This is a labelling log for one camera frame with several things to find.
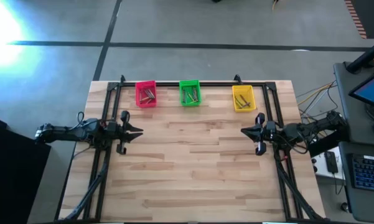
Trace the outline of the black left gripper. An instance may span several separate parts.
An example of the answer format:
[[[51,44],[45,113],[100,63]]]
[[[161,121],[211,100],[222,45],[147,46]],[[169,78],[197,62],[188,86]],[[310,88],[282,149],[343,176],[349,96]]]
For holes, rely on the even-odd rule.
[[[117,130],[114,134],[109,134],[106,131],[105,127],[105,145],[111,145],[113,140],[119,140],[119,144],[116,147],[116,152],[121,155],[126,154],[126,147],[124,146],[126,143],[130,143],[132,140],[140,137],[143,133],[124,133],[126,131],[131,132],[143,132],[142,129],[136,128],[129,123],[130,120],[130,113],[129,111],[122,111],[120,116],[123,125],[117,123]]]

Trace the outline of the yellow plastic basket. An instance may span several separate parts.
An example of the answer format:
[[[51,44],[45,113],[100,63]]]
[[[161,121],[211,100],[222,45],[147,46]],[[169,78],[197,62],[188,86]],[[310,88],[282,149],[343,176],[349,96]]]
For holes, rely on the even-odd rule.
[[[256,109],[255,103],[255,95],[253,92],[253,87],[251,85],[233,85],[232,86],[232,93],[233,93],[233,104],[234,109],[237,113],[242,112],[252,112]],[[245,102],[241,99],[240,95],[243,95],[246,101],[250,102],[251,106],[249,108],[239,108],[235,101],[235,97],[241,102],[242,105],[245,105]]]

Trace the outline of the backlit keyboard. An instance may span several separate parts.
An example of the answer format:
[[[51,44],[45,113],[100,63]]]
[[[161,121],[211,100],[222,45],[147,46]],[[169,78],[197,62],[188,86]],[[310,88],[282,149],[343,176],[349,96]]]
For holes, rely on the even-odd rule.
[[[374,191],[374,156],[351,154],[352,185],[356,189]]]

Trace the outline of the white box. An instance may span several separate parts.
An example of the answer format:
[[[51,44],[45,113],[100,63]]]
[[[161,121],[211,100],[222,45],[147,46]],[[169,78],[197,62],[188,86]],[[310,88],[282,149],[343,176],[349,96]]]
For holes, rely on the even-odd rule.
[[[336,178],[338,180],[345,180],[345,174],[343,170],[343,163],[340,156],[340,150],[339,147],[334,147],[329,150],[329,152],[333,152],[335,154],[335,160],[338,172],[335,174],[328,171],[327,163],[325,159],[325,153],[321,153],[318,156],[312,157],[312,160],[316,160],[315,163],[312,165],[316,168],[316,175],[321,177],[329,177],[329,178]]]

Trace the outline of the large black cabinet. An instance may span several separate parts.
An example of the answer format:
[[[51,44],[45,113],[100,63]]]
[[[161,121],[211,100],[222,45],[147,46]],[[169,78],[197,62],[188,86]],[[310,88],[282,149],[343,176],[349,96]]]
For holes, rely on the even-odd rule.
[[[0,224],[26,224],[51,151],[0,120]]]

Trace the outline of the black phone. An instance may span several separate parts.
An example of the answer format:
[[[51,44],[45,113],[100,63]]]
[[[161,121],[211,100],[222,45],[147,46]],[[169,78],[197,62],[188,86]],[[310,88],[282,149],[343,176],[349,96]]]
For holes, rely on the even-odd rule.
[[[327,166],[327,170],[332,173],[336,174],[339,172],[338,167],[337,167],[337,161],[335,157],[335,153],[332,151],[326,151],[324,152],[324,157],[325,157],[325,163]]]

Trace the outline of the red plastic basket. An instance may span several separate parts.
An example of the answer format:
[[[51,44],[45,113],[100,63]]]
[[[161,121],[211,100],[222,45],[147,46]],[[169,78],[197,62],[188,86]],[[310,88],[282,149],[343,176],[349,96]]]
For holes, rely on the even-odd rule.
[[[146,104],[148,101],[143,101],[143,103],[140,103],[140,99],[147,97],[144,90],[150,89],[154,95],[155,99],[152,99],[150,104]],[[156,94],[156,82],[154,80],[151,81],[144,81],[144,82],[137,82],[135,85],[136,90],[136,105],[140,108],[152,108],[156,107],[157,104],[157,94]]]

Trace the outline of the black floor mat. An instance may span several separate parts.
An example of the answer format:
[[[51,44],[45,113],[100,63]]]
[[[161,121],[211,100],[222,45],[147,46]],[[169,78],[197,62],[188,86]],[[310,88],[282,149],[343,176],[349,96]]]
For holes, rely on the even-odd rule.
[[[366,37],[374,39],[374,0],[352,0]]]

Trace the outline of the grey desk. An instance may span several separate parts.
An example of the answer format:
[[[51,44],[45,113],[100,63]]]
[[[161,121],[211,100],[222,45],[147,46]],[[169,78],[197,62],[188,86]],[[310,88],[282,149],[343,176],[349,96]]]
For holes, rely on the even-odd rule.
[[[334,65],[344,118],[348,124],[348,140],[339,143],[343,169],[347,183],[347,198],[354,219],[374,223],[374,190],[358,189],[353,181],[353,156],[374,159],[374,121],[365,111],[365,103],[349,96],[349,92],[365,81],[374,68],[364,68],[357,74],[346,70],[343,63]]]

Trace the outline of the black monitor pole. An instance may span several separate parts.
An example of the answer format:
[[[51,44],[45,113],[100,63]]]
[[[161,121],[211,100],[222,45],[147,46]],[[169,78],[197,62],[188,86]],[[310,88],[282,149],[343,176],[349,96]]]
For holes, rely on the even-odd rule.
[[[346,70],[350,73],[355,73],[365,65],[368,65],[372,60],[374,60],[374,46],[359,56],[359,58],[354,60],[352,63],[348,64]]]

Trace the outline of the computer monitor blue screen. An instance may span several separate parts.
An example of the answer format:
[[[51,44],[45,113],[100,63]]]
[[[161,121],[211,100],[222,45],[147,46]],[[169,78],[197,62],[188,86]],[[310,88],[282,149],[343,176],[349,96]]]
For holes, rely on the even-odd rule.
[[[353,88],[348,95],[374,106],[374,74]]]

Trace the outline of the black aluminium table frame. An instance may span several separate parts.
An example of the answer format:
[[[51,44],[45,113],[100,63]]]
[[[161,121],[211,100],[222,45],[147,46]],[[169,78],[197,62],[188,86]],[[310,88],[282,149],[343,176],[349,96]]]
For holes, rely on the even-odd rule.
[[[157,104],[136,105],[137,82],[93,82],[85,108],[89,118],[130,122],[143,135],[118,154],[76,145],[57,223],[305,222],[324,209],[311,158],[256,144],[241,128],[258,113],[278,127],[298,119],[288,81],[242,81],[251,85],[256,109],[237,113],[236,81],[201,81],[199,106],[182,106],[179,81],[156,82]]]

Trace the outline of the green plastic basket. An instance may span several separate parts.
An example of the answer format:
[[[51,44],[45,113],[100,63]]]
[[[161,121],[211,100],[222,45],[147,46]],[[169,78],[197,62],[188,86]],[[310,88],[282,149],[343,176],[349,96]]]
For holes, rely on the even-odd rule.
[[[189,92],[192,96],[194,93],[192,91],[193,88],[197,89],[197,94],[199,96],[199,103],[190,103],[189,97],[187,96],[186,92]],[[185,90],[185,99],[186,103],[183,103],[182,100],[182,90]],[[180,93],[180,103],[182,106],[199,106],[202,102],[202,97],[200,94],[200,82],[198,80],[182,80],[179,82],[179,93]]]

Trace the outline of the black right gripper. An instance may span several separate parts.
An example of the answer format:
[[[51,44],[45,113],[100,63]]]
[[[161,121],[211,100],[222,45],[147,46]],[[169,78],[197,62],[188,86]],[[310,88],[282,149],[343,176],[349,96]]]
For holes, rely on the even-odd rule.
[[[257,156],[262,156],[266,152],[266,143],[263,141],[262,135],[260,133],[254,133],[254,132],[260,132],[262,130],[264,122],[265,122],[264,113],[258,113],[258,115],[255,118],[254,126],[241,129],[241,132],[243,134],[246,134],[253,142],[257,143],[257,147],[255,149],[255,154]],[[265,141],[279,143],[281,141],[281,138],[279,137],[280,134],[281,132],[277,130],[277,125],[276,125],[276,132],[273,134],[268,134],[266,132],[266,126],[264,127],[264,140]]]

